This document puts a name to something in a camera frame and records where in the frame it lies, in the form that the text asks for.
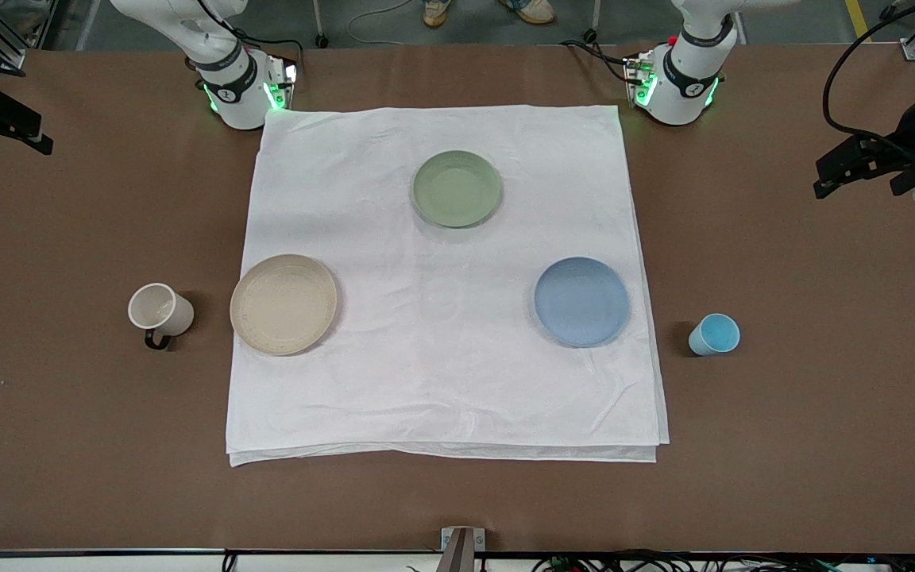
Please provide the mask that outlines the light blue cup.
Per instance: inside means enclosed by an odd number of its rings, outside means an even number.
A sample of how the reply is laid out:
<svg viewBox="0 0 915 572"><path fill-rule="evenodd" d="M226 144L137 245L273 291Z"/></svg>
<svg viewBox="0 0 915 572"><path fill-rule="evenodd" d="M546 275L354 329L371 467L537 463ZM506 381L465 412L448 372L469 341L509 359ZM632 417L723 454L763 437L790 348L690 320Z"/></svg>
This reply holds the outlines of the light blue cup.
<svg viewBox="0 0 915 572"><path fill-rule="evenodd" d="M729 354L740 344L741 330L729 315L706 315L689 334L689 348L697 356Z"/></svg>

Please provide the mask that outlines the white mug black handle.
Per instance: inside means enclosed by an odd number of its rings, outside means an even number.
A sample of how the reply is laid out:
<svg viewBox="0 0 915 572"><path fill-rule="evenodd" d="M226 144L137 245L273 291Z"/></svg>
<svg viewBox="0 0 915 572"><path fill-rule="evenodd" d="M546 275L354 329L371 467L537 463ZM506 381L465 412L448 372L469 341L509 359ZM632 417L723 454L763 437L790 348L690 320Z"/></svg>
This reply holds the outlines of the white mug black handle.
<svg viewBox="0 0 915 572"><path fill-rule="evenodd" d="M190 329L195 311L189 300L172 287L152 283L132 294L127 315L132 325L142 330L146 347L165 351L174 337Z"/></svg>

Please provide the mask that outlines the blue plate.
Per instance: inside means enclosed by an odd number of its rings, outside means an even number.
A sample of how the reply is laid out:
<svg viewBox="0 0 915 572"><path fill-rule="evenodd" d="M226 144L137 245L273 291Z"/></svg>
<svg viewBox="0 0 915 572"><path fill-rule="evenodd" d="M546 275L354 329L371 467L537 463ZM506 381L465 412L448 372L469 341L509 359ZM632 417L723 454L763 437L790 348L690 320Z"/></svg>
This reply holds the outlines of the blue plate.
<svg viewBox="0 0 915 572"><path fill-rule="evenodd" d="M562 258L545 268L531 304L550 337L574 348L609 343L631 319L631 296L620 275L589 257Z"/></svg>

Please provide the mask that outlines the beige plate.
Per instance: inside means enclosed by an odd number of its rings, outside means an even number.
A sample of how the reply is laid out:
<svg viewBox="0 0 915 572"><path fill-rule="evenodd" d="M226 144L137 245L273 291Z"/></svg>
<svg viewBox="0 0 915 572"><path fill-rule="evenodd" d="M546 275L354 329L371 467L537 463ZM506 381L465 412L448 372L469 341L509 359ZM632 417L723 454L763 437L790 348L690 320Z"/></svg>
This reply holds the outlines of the beige plate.
<svg viewBox="0 0 915 572"><path fill-rule="evenodd" d="M230 304L235 334L270 356L301 354L319 342L338 313L333 273L311 257L282 254L257 263L237 283Z"/></svg>

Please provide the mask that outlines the green plate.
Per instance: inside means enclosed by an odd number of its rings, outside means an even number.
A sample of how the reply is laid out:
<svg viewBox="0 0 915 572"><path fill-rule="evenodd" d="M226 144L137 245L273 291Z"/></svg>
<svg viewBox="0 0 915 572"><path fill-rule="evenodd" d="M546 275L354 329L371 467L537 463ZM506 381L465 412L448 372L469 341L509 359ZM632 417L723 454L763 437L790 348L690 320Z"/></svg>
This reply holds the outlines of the green plate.
<svg viewBox="0 0 915 572"><path fill-rule="evenodd" d="M411 206L428 223L468 228L491 217L504 196L504 182L485 158L469 151L436 153L411 182Z"/></svg>

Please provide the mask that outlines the white cloth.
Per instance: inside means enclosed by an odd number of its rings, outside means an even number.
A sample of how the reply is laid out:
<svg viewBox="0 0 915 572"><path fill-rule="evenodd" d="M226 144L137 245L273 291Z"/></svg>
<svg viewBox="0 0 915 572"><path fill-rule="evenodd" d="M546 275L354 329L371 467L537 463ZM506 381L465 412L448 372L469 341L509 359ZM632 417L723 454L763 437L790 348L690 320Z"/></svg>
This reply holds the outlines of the white cloth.
<svg viewBox="0 0 915 572"><path fill-rule="evenodd" d="M411 206L418 167L446 151L504 182L483 223L444 228ZM233 466L373 451L653 462L669 442L614 106L269 111L241 269L280 254L323 263L340 308L295 356L235 339ZM564 346L537 320L537 279L567 257L625 283L631 319L609 343Z"/></svg>

